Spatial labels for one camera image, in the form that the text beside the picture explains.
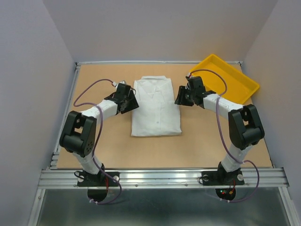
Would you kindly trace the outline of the white long sleeve shirt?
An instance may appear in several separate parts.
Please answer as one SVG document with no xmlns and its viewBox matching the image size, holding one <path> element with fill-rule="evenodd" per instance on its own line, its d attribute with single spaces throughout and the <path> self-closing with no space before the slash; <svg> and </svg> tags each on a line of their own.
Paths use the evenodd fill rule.
<svg viewBox="0 0 301 226">
<path fill-rule="evenodd" d="M 132 111 L 133 137 L 177 136 L 182 133 L 172 81 L 166 76 L 143 76 L 134 81 L 139 107 Z"/>
</svg>

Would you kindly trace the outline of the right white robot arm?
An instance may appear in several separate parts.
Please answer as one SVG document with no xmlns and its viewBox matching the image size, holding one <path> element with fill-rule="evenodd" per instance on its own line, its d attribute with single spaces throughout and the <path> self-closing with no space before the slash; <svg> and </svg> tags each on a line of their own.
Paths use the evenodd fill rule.
<svg viewBox="0 0 301 226">
<path fill-rule="evenodd" d="M 247 160 L 247 153 L 265 136 L 257 108 L 253 104 L 240 105 L 231 102 L 214 91 L 207 91 L 201 77 L 188 76 L 187 85 L 180 86 L 175 101 L 177 105 L 200 106 L 215 112 L 222 145 L 226 150 L 225 158 L 219 163 L 217 171 L 203 177 L 205 183 L 227 185 L 231 181 L 244 183 L 241 165 L 253 161 Z M 222 134 L 220 117 L 228 121 L 231 144 L 226 146 Z"/>
</svg>

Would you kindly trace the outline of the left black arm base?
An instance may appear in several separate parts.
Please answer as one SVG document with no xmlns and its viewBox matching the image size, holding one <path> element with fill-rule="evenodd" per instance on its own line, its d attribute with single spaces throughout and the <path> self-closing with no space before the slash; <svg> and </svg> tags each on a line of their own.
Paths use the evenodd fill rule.
<svg viewBox="0 0 301 226">
<path fill-rule="evenodd" d="M 117 182 L 99 172 L 97 175 L 86 171 L 75 171 L 74 176 L 78 179 L 78 187 L 118 187 Z"/>
</svg>

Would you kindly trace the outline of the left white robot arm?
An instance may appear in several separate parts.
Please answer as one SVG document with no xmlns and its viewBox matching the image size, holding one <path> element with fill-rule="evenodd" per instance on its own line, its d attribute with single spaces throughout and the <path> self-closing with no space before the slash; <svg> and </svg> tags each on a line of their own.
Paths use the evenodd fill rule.
<svg viewBox="0 0 301 226">
<path fill-rule="evenodd" d="M 124 114 L 139 107 L 136 90 L 124 81 L 112 83 L 115 92 L 105 97 L 100 103 L 73 103 L 74 107 L 90 105 L 91 108 L 68 113 L 59 145 L 73 154 L 83 171 L 76 174 L 81 181 L 88 180 L 93 185 L 101 185 L 105 180 L 104 165 L 95 155 L 104 120 L 117 114 Z"/>
</svg>

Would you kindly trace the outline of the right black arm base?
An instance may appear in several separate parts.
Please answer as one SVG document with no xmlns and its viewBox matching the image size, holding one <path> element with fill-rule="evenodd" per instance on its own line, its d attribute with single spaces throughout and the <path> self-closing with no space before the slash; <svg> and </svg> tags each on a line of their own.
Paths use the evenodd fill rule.
<svg viewBox="0 0 301 226">
<path fill-rule="evenodd" d="M 230 186 L 245 184 L 242 171 L 236 170 L 234 172 L 221 173 L 216 170 L 203 171 L 201 173 L 202 184 L 205 186 Z"/>
</svg>

